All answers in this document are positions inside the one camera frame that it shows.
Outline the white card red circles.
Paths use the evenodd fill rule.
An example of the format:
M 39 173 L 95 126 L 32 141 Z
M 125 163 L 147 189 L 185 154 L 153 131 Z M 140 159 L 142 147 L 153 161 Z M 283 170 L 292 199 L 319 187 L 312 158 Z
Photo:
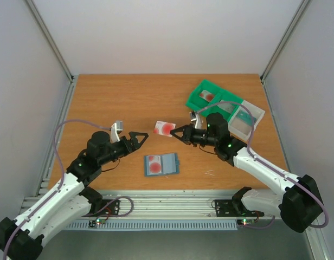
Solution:
M 175 123 L 156 121 L 153 133 L 166 137 L 172 137 L 171 131 L 174 130 L 175 127 L 176 127 Z

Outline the teal card holder wallet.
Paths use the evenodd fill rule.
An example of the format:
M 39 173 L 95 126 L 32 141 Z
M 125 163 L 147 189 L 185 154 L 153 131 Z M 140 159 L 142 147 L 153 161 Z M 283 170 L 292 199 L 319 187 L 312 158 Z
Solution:
M 144 157 L 144 174 L 146 177 L 168 176 L 180 173 L 177 153 L 154 154 Z

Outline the grey card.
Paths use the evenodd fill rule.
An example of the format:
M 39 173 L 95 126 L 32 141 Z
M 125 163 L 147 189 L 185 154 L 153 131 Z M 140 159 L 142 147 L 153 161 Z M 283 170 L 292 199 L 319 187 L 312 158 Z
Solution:
M 233 104 L 231 102 L 225 102 L 224 100 L 221 100 L 220 103 L 217 105 L 218 108 L 222 109 L 223 111 L 231 114 L 234 112 L 237 108 L 236 104 Z

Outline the teal card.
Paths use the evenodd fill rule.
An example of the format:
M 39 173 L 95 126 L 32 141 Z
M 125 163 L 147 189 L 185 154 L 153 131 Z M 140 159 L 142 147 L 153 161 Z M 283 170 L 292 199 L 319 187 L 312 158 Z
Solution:
M 254 116 L 250 116 L 246 111 L 244 110 L 240 110 L 237 115 L 236 118 L 238 118 L 239 120 L 241 120 L 242 122 L 246 123 L 247 125 L 252 125 L 253 123 L 256 123 L 257 119 Z

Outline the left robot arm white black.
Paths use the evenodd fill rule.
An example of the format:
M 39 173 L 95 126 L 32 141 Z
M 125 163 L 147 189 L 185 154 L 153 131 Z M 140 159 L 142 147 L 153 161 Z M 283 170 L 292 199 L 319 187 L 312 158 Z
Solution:
M 129 132 L 115 142 L 104 131 L 92 134 L 87 147 L 72 161 L 61 179 L 32 207 L 14 219 L 0 222 L 0 249 L 4 259 L 37 259 L 47 243 L 67 225 L 102 211 L 102 195 L 90 183 L 102 166 L 140 149 L 147 133 Z

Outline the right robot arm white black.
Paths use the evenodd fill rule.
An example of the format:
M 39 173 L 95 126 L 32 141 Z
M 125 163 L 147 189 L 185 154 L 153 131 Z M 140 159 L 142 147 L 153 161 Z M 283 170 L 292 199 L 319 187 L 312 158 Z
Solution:
M 206 117 L 207 127 L 193 122 L 171 130 L 170 134 L 187 145 L 211 146 L 217 157 L 261 181 L 269 190 L 259 192 L 243 187 L 232 196 L 235 214 L 243 217 L 249 211 L 280 217 L 293 231 L 302 233 L 324 212 L 316 181 L 309 175 L 299 177 L 262 158 L 248 145 L 230 134 L 228 123 L 220 113 Z

